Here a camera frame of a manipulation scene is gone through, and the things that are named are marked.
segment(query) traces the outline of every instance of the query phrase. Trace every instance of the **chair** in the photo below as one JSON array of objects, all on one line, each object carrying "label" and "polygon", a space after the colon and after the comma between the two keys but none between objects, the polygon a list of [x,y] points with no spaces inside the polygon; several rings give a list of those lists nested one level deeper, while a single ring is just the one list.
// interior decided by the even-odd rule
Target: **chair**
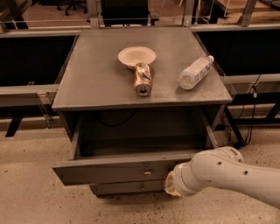
[{"label": "chair", "polygon": [[148,0],[101,0],[101,15],[105,26],[155,24],[158,17],[152,17]]},{"label": "chair", "polygon": [[68,10],[70,10],[71,7],[73,7],[74,10],[76,10],[76,6],[79,6],[81,8],[84,9],[84,13],[87,13],[88,12],[88,9],[86,6],[82,5],[82,4],[86,4],[87,1],[78,1],[78,0],[66,0],[66,1],[62,1],[62,3],[58,3],[58,11],[61,11],[61,8],[60,6],[62,5],[68,5],[66,10],[65,10],[65,15],[66,16],[69,16],[69,13],[68,13]]}]

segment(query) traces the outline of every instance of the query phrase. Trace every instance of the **can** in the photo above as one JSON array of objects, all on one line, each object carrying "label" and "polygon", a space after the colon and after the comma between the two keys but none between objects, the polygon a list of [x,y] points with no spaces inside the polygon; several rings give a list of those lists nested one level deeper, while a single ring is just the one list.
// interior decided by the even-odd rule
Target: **can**
[{"label": "can", "polygon": [[147,63],[139,62],[134,71],[133,87],[141,96],[149,95],[152,88],[150,66]]}]

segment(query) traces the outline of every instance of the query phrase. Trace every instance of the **drawer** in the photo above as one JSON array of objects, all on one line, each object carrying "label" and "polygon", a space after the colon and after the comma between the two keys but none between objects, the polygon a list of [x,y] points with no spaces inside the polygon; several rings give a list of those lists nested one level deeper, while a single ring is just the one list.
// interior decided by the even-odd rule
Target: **drawer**
[{"label": "drawer", "polygon": [[68,161],[56,164],[53,169],[64,185],[93,185],[132,181],[162,180],[176,163],[175,161],[152,161],[143,158],[96,159],[84,161]]},{"label": "drawer", "polygon": [[158,192],[165,189],[165,181],[151,180],[106,185],[91,185],[90,189],[95,195]]}]

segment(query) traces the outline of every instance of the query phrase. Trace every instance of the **drawer front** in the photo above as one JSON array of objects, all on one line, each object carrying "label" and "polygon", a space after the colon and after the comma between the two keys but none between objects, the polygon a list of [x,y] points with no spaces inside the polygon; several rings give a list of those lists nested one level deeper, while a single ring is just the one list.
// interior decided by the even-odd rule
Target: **drawer front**
[{"label": "drawer front", "polygon": [[163,191],[165,189],[165,181],[151,180],[105,185],[91,185],[90,189],[95,195],[157,192]]},{"label": "drawer front", "polygon": [[107,184],[165,179],[175,161],[91,164],[53,168],[64,185]]}]

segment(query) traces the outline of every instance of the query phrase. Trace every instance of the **gray cabinet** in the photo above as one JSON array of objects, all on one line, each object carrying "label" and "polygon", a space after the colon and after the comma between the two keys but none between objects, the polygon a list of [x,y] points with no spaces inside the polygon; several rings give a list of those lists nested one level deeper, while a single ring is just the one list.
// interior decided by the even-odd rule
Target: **gray cabinet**
[{"label": "gray cabinet", "polygon": [[[157,54],[147,97],[117,59],[128,46]],[[69,161],[53,166],[64,185],[90,185],[96,195],[163,191],[176,164],[217,147],[214,125],[232,101],[221,77],[212,67],[192,91],[177,84],[204,54],[186,27],[83,31],[52,105],[72,141]]]}]

